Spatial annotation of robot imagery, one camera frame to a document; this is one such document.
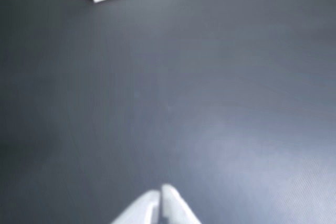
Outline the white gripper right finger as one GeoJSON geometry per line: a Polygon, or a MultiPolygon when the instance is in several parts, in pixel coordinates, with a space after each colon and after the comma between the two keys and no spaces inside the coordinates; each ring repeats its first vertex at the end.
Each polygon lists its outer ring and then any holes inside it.
{"type": "Polygon", "coordinates": [[[175,187],[162,185],[162,215],[169,223],[201,224],[175,187]]]}

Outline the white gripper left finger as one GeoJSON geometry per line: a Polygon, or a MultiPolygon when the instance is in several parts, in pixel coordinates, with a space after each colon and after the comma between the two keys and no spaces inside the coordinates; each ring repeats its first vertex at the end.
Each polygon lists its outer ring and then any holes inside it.
{"type": "Polygon", "coordinates": [[[153,224],[159,221],[160,192],[149,190],[134,200],[112,224],[153,224]]]}

